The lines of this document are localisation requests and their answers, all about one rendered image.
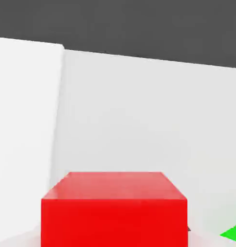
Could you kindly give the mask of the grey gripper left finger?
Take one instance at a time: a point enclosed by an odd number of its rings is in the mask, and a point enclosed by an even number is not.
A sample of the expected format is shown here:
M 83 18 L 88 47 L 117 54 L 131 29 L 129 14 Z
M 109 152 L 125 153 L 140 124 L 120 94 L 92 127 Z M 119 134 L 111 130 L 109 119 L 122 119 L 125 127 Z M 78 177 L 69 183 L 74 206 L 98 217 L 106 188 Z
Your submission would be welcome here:
M 41 247 L 41 227 L 38 225 L 32 231 L 5 239 L 0 247 Z

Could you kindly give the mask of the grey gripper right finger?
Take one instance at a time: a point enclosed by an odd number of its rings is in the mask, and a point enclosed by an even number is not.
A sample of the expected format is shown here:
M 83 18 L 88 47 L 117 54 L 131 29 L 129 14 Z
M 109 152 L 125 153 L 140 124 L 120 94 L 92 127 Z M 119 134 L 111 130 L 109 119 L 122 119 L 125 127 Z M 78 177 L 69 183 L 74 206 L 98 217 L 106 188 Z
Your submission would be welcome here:
M 188 228 L 188 247 L 216 247 L 213 239 Z

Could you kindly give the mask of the small red cube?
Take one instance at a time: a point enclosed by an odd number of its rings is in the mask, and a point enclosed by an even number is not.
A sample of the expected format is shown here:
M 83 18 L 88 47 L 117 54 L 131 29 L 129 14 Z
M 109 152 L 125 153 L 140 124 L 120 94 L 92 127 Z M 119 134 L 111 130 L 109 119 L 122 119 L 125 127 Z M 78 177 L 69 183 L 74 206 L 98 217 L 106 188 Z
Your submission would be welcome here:
M 41 247 L 188 247 L 187 198 L 161 172 L 70 172 L 42 198 Z

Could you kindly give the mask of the small green cube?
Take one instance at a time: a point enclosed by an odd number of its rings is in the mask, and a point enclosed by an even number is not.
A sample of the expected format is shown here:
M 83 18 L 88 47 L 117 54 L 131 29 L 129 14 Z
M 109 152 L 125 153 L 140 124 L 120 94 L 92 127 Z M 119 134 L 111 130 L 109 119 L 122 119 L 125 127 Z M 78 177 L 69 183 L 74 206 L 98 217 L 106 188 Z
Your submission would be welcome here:
M 229 230 L 223 232 L 222 234 L 220 234 L 220 236 L 236 242 L 236 225 L 230 228 Z

